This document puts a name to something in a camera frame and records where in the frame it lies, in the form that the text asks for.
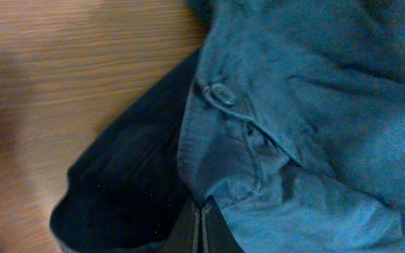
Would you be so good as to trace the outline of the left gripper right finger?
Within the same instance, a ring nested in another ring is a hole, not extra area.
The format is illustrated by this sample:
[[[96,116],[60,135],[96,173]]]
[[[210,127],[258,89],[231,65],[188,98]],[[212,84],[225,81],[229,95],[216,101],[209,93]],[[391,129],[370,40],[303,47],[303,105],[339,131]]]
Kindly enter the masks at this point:
[[[189,197],[160,253],[244,253],[232,235],[217,203],[203,206]]]

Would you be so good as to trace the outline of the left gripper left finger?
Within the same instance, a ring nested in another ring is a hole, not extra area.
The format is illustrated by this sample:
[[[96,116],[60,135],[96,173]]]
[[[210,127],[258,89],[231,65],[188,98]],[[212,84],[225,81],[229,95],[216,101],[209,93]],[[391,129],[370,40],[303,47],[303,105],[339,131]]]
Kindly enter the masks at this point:
[[[189,196],[177,148],[197,63],[179,63],[69,168],[50,218],[64,252],[160,251]]]

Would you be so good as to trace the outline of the navy blue shorts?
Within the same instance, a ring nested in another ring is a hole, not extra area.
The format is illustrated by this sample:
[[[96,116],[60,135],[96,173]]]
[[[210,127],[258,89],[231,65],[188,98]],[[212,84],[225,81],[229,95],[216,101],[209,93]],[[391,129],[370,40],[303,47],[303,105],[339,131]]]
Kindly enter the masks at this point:
[[[405,1],[190,1],[181,178],[246,252],[405,252]]]

